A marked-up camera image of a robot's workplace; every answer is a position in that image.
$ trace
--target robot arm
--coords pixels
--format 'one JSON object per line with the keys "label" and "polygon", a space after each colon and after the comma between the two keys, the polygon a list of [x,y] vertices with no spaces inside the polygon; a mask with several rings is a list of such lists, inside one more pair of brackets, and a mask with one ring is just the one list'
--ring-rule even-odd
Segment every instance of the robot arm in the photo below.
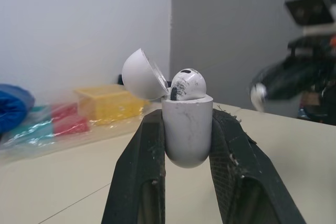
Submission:
{"label": "robot arm", "polygon": [[304,36],[288,44],[284,61],[264,69],[252,82],[250,98],[258,111],[267,100],[288,100],[336,77],[336,0],[285,0],[285,6]]}

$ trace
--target white earbud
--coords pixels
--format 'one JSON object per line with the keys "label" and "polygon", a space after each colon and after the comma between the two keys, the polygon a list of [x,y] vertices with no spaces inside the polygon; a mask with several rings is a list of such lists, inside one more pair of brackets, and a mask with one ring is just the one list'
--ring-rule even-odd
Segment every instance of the white earbud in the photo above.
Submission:
{"label": "white earbud", "polygon": [[183,69],[172,81],[171,100],[189,101],[206,96],[206,83],[203,76],[192,68]]}

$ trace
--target white table surface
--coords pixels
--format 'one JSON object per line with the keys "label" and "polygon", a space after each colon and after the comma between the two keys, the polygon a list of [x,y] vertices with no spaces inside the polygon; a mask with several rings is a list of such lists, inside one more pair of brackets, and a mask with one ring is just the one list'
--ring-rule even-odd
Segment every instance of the white table surface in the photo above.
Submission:
{"label": "white table surface", "polygon": [[[239,110],[220,107],[231,114]],[[0,164],[0,223],[100,223],[114,167],[132,135]],[[190,170],[167,161],[166,171],[167,223],[207,218],[220,223],[208,161]],[[181,179],[195,181],[194,186],[184,187]],[[182,206],[189,207],[178,215]]]}
{"label": "white table surface", "polygon": [[239,110],[307,224],[336,223],[336,126]]}
{"label": "white table surface", "polygon": [[[307,224],[336,223],[336,127],[250,110],[234,114],[271,158]],[[222,224],[208,160],[188,170],[173,166],[166,159],[166,170],[167,224]],[[187,179],[196,181],[192,188],[181,184]],[[45,224],[100,223],[108,191],[109,186]],[[81,216],[83,212],[87,213],[86,218]]]}

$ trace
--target blue cloth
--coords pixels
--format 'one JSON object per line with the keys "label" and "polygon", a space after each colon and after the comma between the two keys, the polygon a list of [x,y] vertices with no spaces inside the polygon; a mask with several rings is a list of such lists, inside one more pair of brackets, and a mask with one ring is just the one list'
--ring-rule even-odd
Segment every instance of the blue cloth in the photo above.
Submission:
{"label": "blue cloth", "polygon": [[35,99],[28,91],[0,84],[0,134],[21,124],[34,103]]}

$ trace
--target airpod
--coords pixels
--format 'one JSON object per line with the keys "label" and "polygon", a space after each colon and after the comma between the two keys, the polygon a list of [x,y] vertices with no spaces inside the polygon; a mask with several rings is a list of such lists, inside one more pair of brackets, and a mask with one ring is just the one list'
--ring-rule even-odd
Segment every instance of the airpod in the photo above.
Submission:
{"label": "airpod", "polygon": [[138,97],[162,97],[167,157],[183,168],[203,163],[211,148],[213,110],[203,76],[195,69],[183,69],[167,89],[158,67],[139,49],[125,62],[122,78],[125,87]]}
{"label": "airpod", "polygon": [[171,100],[188,101],[204,98],[205,96],[205,80],[195,69],[183,69],[173,78]]}

